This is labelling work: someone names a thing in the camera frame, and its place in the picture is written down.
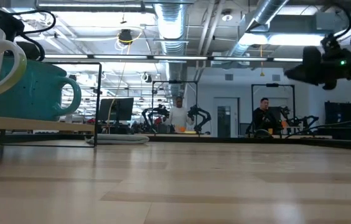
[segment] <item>computer monitor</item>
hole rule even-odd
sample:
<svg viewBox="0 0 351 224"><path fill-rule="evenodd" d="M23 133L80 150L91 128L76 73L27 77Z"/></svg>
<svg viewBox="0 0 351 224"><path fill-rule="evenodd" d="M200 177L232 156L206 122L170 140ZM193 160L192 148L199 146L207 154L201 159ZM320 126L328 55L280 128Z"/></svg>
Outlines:
<svg viewBox="0 0 351 224"><path fill-rule="evenodd" d="M112 104L111 121L130 121L133 113L134 98L117 98L117 99L103 99L100 103L100 112L98 119L101 121L108 120L109 107Z"/></svg>

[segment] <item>white shirt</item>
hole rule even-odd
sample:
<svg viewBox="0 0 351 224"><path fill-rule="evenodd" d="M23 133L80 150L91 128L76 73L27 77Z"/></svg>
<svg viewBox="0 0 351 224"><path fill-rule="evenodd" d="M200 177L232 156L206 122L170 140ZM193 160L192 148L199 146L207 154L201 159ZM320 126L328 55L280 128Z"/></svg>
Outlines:
<svg viewBox="0 0 351 224"><path fill-rule="evenodd" d="M167 124L174 125L174 129L177 133L181 133L180 128L187 128L187 123L193 125L194 122L188 117L188 111L186 108L174 107L170 111L169 119L166 120Z"/></svg>

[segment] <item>door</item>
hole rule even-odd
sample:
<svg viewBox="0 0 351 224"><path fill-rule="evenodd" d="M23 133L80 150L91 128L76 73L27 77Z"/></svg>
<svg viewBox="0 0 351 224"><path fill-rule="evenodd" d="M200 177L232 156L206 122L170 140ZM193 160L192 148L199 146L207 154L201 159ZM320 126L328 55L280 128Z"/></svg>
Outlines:
<svg viewBox="0 0 351 224"><path fill-rule="evenodd" d="M238 99L214 98L213 136L238 137Z"/></svg>

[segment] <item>ceiling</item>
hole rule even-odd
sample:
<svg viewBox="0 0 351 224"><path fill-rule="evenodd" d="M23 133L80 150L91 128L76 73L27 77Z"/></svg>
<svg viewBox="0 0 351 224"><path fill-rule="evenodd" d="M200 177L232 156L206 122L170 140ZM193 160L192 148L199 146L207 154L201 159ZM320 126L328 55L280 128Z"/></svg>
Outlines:
<svg viewBox="0 0 351 224"><path fill-rule="evenodd" d="M186 54L197 55L200 42L200 36L203 32L209 0L196 0L194 4L189 4L187 8L187 33L183 41L186 43ZM40 0L39 4L47 3L72 3L72 4L99 4L113 1L89 1L89 0ZM319 11L332 12L325 1L308 1L308 0L290 0L284 6L279 14L283 15L313 15ZM341 1L347 7L351 8L351 0ZM238 39L238 26L244 14L253 11L257 1L255 0L226 0L223 9L231 9L232 20L219 20L214 32L214 38L208 48L208 54L211 52L224 52L230 50ZM84 7L84 12L53 11L57 17L56 26L40 34L29 35L30 38L38 41L45 49L46 54L131 54L131 55L159 55L161 54L161 36L157 28L157 19L155 14L139 12L97 12L94 6ZM26 11L28 8L6 8L9 12ZM215 13L212 14L211 28ZM43 14L28 14L18 17L26 25L26 30L36 30L47 27L52 22L50 16ZM131 34L136 40L127 49L119 49L117 35L121 29L131 29ZM301 58L301 46L288 45L262 45L261 47L250 47L247 53L253 57L282 57L282 58ZM168 80L166 72L166 63L119 63L105 62L103 65L102 88L105 97L126 97L134 96L136 101L136 112L151 105L151 88L152 83L143 81L144 74L149 74L154 81ZM244 71L249 75L236 77L234 85L238 83L256 82L255 77L260 77L260 67L280 68L276 73L281 73L282 68L293 66L294 63L251 63L250 67ZM93 114L95 100L90 96L96 96L93 89L97 86L98 69L92 65L61 65L61 68L68 72L68 75L76 75L77 82L83 89L83 103L79 113ZM218 81L218 77L223 78L223 74L233 72L241 73L242 70L226 71L221 68L207 68L202 74L203 83L213 84ZM171 103L169 98L169 87L162 86L164 90L156 95L155 104L161 102ZM66 86L63 91L63 103L66 105L72 99L72 89Z"/></svg>

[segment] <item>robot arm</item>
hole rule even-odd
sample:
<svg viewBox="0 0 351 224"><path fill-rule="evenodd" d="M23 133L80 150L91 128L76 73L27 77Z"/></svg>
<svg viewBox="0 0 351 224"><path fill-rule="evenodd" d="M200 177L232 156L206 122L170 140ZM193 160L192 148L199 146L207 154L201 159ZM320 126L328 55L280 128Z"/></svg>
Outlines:
<svg viewBox="0 0 351 224"><path fill-rule="evenodd" d="M199 133L202 131L202 126L205 125L207 122L209 122L212 119L212 117L211 117L209 112L207 112L201 108L198 108L197 105L191 107L190 110L188 111L188 117L191 118L195 115L199 115L202 117L202 122L195 125L195 127L194 127L194 130Z"/></svg>

